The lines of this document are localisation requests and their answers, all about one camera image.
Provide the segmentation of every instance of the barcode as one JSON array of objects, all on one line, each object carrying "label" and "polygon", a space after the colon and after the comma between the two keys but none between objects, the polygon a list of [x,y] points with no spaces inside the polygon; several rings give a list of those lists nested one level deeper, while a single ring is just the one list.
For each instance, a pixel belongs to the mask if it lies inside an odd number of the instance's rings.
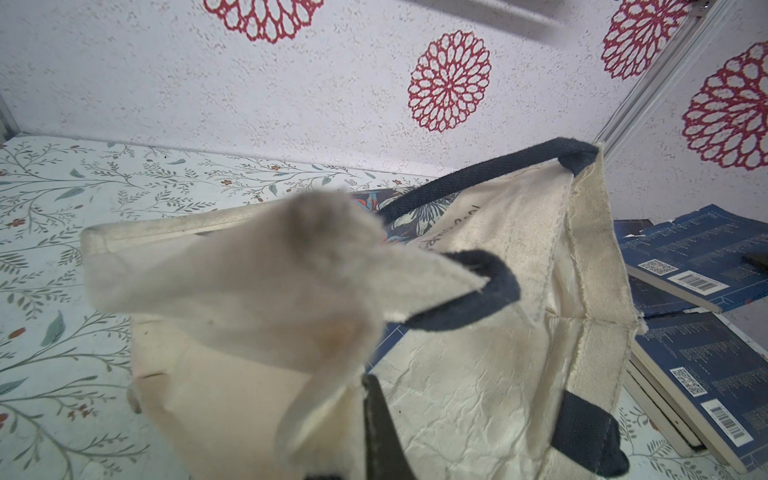
[{"label": "barcode", "polygon": [[715,421],[720,429],[728,435],[728,438],[735,446],[740,447],[754,440],[746,432],[746,429],[741,426],[739,421],[730,414],[728,409],[720,403],[720,400],[710,400],[709,402],[702,403],[701,406],[710,414],[710,417],[712,417],[712,420]]},{"label": "barcode", "polygon": [[688,290],[693,290],[703,296],[711,295],[712,293],[728,288],[728,285],[725,283],[712,280],[708,276],[704,276],[701,273],[696,273],[691,270],[673,275],[667,278],[667,280],[675,282],[677,285],[684,286]]},{"label": "barcode", "polygon": [[651,273],[656,273],[658,276],[664,276],[678,270],[676,266],[671,266],[669,263],[664,263],[655,258],[653,260],[648,260],[647,262],[639,263],[637,266],[644,268]]},{"label": "barcode", "polygon": [[696,398],[707,393],[703,386],[696,381],[693,375],[685,369],[684,366],[679,366],[676,369],[670,370],[670,373],[674,375],[674,378],[690,393],[690,396]]}]

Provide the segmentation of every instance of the red flower pattern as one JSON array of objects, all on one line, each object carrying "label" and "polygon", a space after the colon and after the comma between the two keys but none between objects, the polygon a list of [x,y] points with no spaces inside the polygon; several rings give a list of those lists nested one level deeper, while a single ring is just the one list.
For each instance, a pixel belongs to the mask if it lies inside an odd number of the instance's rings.
[{"label": "red flower pattern", "polygon": [[722,168],[768,165],[768,41],[709,77],[683,115],[688,147]]},{"label": "red flower pattern", "polygon": [[689,0],[623,0],[603,39],[612,78],[643,73],[690,12]]},{"label": "red flower pattern", "polygon": [[204,0],[210,13],[224,21],[227,30],[244,33],[249,40],[277,43],[294,38],[312,24],[315,10],[324,0]]},{"label": "red flower pattern", "polygon": [[472,32],[446,33],[429,44],[411,73],[408,89],[413,119],[430,131],[467,120],[485,97],[490,53]]}]

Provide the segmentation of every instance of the white wall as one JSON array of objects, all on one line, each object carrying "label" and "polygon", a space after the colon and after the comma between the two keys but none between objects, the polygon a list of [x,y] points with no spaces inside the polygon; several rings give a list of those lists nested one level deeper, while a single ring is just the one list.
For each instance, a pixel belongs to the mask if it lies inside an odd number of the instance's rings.
[{"label": "white wall", "polygon": [[[28,133],[414,174],[594,139],[637,80],[601,60],[621,2],[497,3],[562,28],[516,21],[510,33],[402,0],[325,0],[273,45],[227,31],[204,0],[0,0],[0,92]],[[489,85],[465,123],[429,131],[412,119],[411,72],[457,30],[483,39]]]},{"label": "white wall", "polygon": [[[750,104],[738,112],[756,112],[744,123],[747,132],[741,137],[742,143],[737,143],[737,131],[722,136],[724,140],[719,143],[725,148],[733,142],[738,144],[736,149],[742,151],[738,155],[723,157],[723,150],[716,154],[713,150],[715,155],[704,161],[702,153],[709,151],[709,148],[702,148],[703,152],[699,152],[695,150],[698,144],[694,145],[694,149],[688,145],[706,132],[694,134],[695,130],[690,130],[686,135],[684,115],[710,76],[715,75],[731,58],[742,55],[758,42],[765,42],[763,55],[747,62],[752,63],[754,68],[748,68],[745,74],[745,63],[740,61],[738,63],[742,68],[734,72],[742,79],[754,76],[749,79],[751,84],[741,87],[741,80],[733,79],[733,87],[724,85],[733,92],[733,97],[727,92],[721,94],[728,97],[724,100],[736,98],[739,99],[737,103]],[[727,112],[730,108],[727,102],[723,105],[707,103],[713,108],[711,112]],[[726,122],[721,130],[724,133],[738,128],[738,115],[727,115],[710,124],[719,121]],[[750,136],[756,138],[753,144],[747,142]],[[717,140],[719,138],[711,138],[707,145],[718,145],[712,143]],[[615,218],[650,218],[658,223],[709,204],[717,204],[735,214],[768,222],[768,2],[744,0],[740,3],[740,8],[733,13],[719,35],[637,134],[613,154],[606,177]]]}]

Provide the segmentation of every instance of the blue book cover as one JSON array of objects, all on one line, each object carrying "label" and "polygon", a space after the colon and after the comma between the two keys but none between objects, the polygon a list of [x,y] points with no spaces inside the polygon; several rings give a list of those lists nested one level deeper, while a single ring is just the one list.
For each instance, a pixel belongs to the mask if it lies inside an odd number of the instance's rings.
[{"label": "blue book cover", "polygon": [[768,224],[710,205],[619,238],[630,275],[714,312],[768,295],[768,273],[745,262],[768,251]]},{"label": "blue book cover", "polygon": [[633,276],[629,277],[629,288],[632,290],[632,302],[646,319],[696,308],[692,303],[679,299],[675,295]]},{"label": "blue book cover", "polygon": [[768,362],[712,313],[683,313],[647,323],[648,332],[635,337],[640,348],[747,470],[767,463]]},{"label": "blue book cover", "polygon": [[[643,230],[652,226],[653,223],[647,218],[639,220],[614,220],[616,238],[623,238],[627,235],[639,235]],[[696,307],[690,302],[679,299],[675,295],[642,282],[633,276],[629,277],[629,287],[632,290],[632,301],[635,307],[643,313],[645,318],[678,313]]]},{"label": "blue book cover", "polygon": [[627,235],[637,235],[643,231],[643,229],[652,226],[653,223],[647,218],[637,220],[614,220],[614,233],[616,233],[616,238],[622,238]]}]

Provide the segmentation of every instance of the qr code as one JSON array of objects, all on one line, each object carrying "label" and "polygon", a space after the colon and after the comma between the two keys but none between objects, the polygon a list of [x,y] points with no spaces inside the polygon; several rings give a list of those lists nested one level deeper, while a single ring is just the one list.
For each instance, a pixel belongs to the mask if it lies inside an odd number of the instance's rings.
[{"label": "qr code", "polygon": [[648,260],[647,262],[639,263],[637,266],[644,268],[651,273],[656,273],[658,276],[664,276],[678,270],[676,266],[671,266],[669,263],[664,263],[655,258],[653,260]]},{"label": "qr code", "polygon": [[674,375],[674,378],[690,393],[692,397],[698,397],[705,395],[707,391],[699,382],[696,381],[693,375],[685,369],[684,366],[679,366],[676,369],[670,370],[670,373]]}]

